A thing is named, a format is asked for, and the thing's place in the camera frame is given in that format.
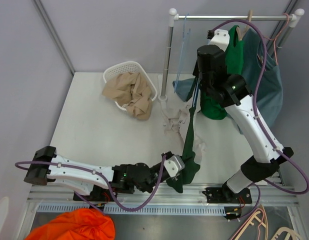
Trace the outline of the dark green white t shirt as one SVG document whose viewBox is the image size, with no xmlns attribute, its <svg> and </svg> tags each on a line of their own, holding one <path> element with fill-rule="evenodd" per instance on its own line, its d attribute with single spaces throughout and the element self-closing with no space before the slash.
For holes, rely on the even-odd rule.
<svg viewBox="0 0 309 240">
<path fill-rule="evenodd" d="M 177 193 L 182 193 L 183 186 L 190 184 L 197 172 L 201 168 L 201 161 L 205 144 L 195 135 L 195 121 L 197 113 L 201 111 L 200 90 L 197 99 L 197 106 L 192 107 L 193 91 L 195 88 L 195 78 L 189 78 L 178 82 L 177 89 L 181 94 L 188 98 L 184 105 L 176 112 L 174 123 L 177 124 L 177 131 L 183 143 L 181 159 L 185 168 L 179 172 L 175 179 L 168 179 L 167 185 L 173 188 Z"/>
</svg>

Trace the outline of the beige t shirt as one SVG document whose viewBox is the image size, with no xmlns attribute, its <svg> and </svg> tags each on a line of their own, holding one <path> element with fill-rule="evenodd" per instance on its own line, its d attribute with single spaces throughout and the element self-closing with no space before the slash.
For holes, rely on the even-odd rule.
<svg viewBox="0 0 309 240">
<path fill-rule="evenodd" d="M 113 77 L 105 84 L 102 95 L 117 102 L 133 118 L 141 121 L 150 118 L 152 90 L 140 72 L 125 72 Z"/>
</svg>

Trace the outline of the blue grey t shirt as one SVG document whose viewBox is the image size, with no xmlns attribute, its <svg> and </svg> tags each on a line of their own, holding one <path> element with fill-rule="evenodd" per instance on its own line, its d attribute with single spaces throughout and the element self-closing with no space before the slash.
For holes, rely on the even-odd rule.
<svg viewBox="0 0 309 240">
<path fill-rule="evenodd" d="M 264 61 L 263 44 L 259 35 L 251 28 L 240 40 L 237 28 L 235 25 L 228 31 L 230 39 L 225 51 L 227 72 L 241 75 L 254 93 Z M 270 55 L 266 57 L 256 104 L 266 124 L 271 128 L 282 109 L 283 86 L 278 61 Z M 201 112 L 212 120 L 222 120 L 227 116 L 224 108 L 204 93 L 201 94 Z"/>
</svg>

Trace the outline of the light blue wire hanger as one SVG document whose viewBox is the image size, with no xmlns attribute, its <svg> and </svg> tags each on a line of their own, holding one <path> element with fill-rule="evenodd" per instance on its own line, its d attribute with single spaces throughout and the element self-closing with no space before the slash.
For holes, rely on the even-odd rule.
<svg viewBox="0 0 309 240">
<path fill-rule="evenodd" d="M 190 33 L 191 33 L 190 28 L 188 30 L 186 29 L 186 21 L 187 21 L 188 16 L 189 16 L 189 14 L 187 14 L 184 17 L 184 20 L 183 20 L 182 42 L 181 42 L 181 46 L 180 46 L 179 62 L 178 62 L 176 79 L 175 79 L 174 92 L 177 91 L 178 83 L 179 83 L 179 80 L 180 80 L 180 75 L 181 75 L 181 72 L 182 72 L 182 69 L 183 69 L 183 66 L 184 66 L 185 55 L 187 53 L 188 41 L 189 41 L 189 37 L 190 37 Z"/>
</svg>

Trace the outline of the beige wooden hanger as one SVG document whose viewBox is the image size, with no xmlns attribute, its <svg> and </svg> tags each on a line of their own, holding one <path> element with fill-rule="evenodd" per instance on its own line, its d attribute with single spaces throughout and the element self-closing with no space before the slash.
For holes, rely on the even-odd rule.
<svg viewBox="0 0 309 240">
<path fill-rule="evenodd" d="M 246 18 L 246 20 L 247 20 L 248 22 L 251 22 L 251 21 L 252 21 L 252 16 L 253 16 L 253 10 L 250 9 L 250 10 L 248 11 L 248 13 L 247 13 L 247 18 Z M 243 28 L 243 30 L 241 30 L 239 27 L 236 28 L 236 32 L 237 32 L 237 35 L 238 35 L 238 39 L 239 39 L 240 41 L 243 40 L 243 37 L 244 37 L 245 34 L 248 32 L 249 28 L 250 28 L 249 25 L 246 25 L 246 26 Z"/>
</svg>

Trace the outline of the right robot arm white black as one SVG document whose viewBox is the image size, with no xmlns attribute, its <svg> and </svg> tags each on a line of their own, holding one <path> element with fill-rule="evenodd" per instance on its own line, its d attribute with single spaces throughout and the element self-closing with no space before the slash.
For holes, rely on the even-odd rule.
<svg viewBox="0 0 309 240">
<path fill-rule="evenodd" d="M 215 100 L 235 121 L 246 138 L 253 155 L 221 187 L 228 203 L 240 197 L 242 190 L 252 183 L 271 177 L 294 152 L 279 142 L 272 146 L 274 135 L 261 114 L 253 109 L 253 94 L 240 74 L 228 74 L 226 54 L 216 45 L 203 45 L 197 51 L 193 74 L 198 77 L 202 93 Z"/>
</svg>

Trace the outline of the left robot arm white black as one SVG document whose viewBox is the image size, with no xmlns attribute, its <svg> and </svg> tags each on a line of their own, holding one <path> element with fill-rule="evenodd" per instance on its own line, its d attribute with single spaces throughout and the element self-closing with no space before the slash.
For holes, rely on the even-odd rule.
<svg viewBox="0 0 309 240">
<path fill-rule="evenodd" d="M 57 154 L 54 146 L 36 151 L 24 182 L 46 186 L 49 182 L 72 189 L 92 201 L 102 196 L 102 189 L 133 194 L 135 190 L 152 193 L 160 183 L 175 178 L 185 168 L 182 158 L 166 152 L 162 163 L 149 167 L 145 163 L 115 166 L 90 165 Z"/>
</svg>

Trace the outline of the orange cloth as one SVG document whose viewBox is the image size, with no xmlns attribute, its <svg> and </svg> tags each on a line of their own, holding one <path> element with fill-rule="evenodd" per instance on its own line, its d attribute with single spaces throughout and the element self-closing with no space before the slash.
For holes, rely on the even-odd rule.
<svg viewBox="0 0 309 240">
<path fill-rule="evenodd" d="M 58 215 L 33 229 L 27 240 L 113 240 L 116 229 L 111 217 L 92 208 L 80 208 Z"/>
</svg>

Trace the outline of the white plastic basket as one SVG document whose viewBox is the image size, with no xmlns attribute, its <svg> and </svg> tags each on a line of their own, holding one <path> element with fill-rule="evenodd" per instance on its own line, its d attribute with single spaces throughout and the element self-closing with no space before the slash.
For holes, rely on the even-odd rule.
<svg viewBox="0 0 309 240">
<path fill-rule="evenodd" d="M 123 73 L 126 73 L 126 72 L 141 73 L 146 78 L 147 83 L 151 88 L 151 100 L 152 100 L 152 103 L 153 103 L 153 101 L 156 99 L 156 97 L 158 95 L 158 91 L 157 91 L 154 83 L 152 82 L 152 80 L 150 79 L 150 77 L 148 76 L 146 71 L 144 70 L 144 68 L 136 61 L 126 61 L 126 62 L 116 64 L 112 67 L 109 67 L 103 73 L 103 81 L 106 84 L 112 78 L 116 77 L 119 74 L 123 74 Z M 115 102 L 116 106 L 119 109 L 121 109 L 123 112 L 128 114 L 127 110 L 125 108 L 119 106 L 116 101 L 113 101 L 113 102 Z"/>
</svg>

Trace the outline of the pile of spare hangers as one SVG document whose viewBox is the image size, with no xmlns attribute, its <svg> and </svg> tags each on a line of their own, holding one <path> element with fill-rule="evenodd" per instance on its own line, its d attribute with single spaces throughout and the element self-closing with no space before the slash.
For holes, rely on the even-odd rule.
<svg viewBox="0 0 309 240">
<path fill-rule="evenodd" d="M 252 227 L 256 229 L 256 235 L 252 236 L 253 240 L 279 240 L 281 237 L 283 237 L 284 240 L 304 239 L 297 231 L 286 226 L 279 227 L 276 232 L 269 237 L 270 225 L 266 210 L 260 205 L 230 237 L 230 240 L 242 240 L 244 233 L 247 230 L 251 230 Z"/>
</svg>

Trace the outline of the metal clothes rack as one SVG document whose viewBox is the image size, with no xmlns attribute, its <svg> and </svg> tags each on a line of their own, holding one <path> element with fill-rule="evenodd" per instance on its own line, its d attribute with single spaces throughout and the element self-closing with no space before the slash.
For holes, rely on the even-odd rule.
<svg viewBox="0 0 309 240">
<path fill-rule="evenodd" d="M 296 9 L 294 13 L 291 13 L 288 17 L 285 15 L 276 15 L 276 16 L 257 16 L 254 15 L 251 19 L 253 21 L 287 21 L 287 29 L 284 32 L 283 36 L 280 38 L 278 44 L 273 45 L 273 49 L 279 50 L 281 49 L 292 30 L 297 26 L 300 19 L 305 14 L 305 10 L 302 8 Z M 168 32 L 167 32 L 167 40 L 165 44 L 165 57 L 164 57 L 164 65 L 163 65 L 163 73 L 158 75 L 158 83 L 159 90 L 157 94 L 157 98 L 161 104 L 166 104 L 168 101 L 167 97 L 167 81 L 168 81 L 168 73 L 169 73 L 169 64 L 170 64 L 170 56 L 171 56 L 171 48 L 172 48 L 172 40 L 173 40 L 173 31 L 174 25 L 177 21 L 229 21 L 229 20 L 247 20 L 247 15 L 180 15 L 178 14 L 175 8 L 171 8 L 169 10 L 168 17 Z"/>
</svg>

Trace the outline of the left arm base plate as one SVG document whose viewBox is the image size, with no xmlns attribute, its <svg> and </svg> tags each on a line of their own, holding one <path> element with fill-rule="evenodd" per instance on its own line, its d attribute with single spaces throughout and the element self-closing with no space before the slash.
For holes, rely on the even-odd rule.
<svg viewBox="0 0 309 240">
<path fill-rule="evenodd" d="M 108 189 L 94 185 L 89 195 L 73 194 L 74 201 L 81 201 L 81 197 L 90 202 L 114 202 L 113 197 Z"/>
</svg>

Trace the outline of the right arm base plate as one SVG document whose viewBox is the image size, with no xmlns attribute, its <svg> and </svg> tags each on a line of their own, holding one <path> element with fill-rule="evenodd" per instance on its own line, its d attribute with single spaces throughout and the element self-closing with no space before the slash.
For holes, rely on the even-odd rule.
<svg viewBox="0 0 309 240">
<path fill-rule="evenodd" d="M 239 193 L 233 193 L 226 187 L 207 187 L 202 194 L 209 204 L 251 204 L 251 191 L 246 187 Z"/>
</svg>

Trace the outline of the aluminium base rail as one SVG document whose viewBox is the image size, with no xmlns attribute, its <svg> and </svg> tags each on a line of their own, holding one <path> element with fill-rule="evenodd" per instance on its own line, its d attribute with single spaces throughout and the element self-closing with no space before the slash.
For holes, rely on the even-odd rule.
<svg viewBox="0 0 309 240">
<path fill-rule="evenodd" d="M 162 184 L 151 201 L 136 215 L 181 215 L 181 216 L 225 216 L 230 209 L 242 207 L 247 212 L 254 205 L 264 207 L 297 207 L 296 195 L 285 193 L 269 185 L 251 186 L 242 202 L 214 203 L 204 194 L 206 185 L 190 184 L 183 193 L 177 193 Z M 89 208 L 86 202 L 74 198 L 72 190 L 59 185 L 32 186 L 26 202 L 37 212 L 63 213 L 79 208 Z"/>
</svg>

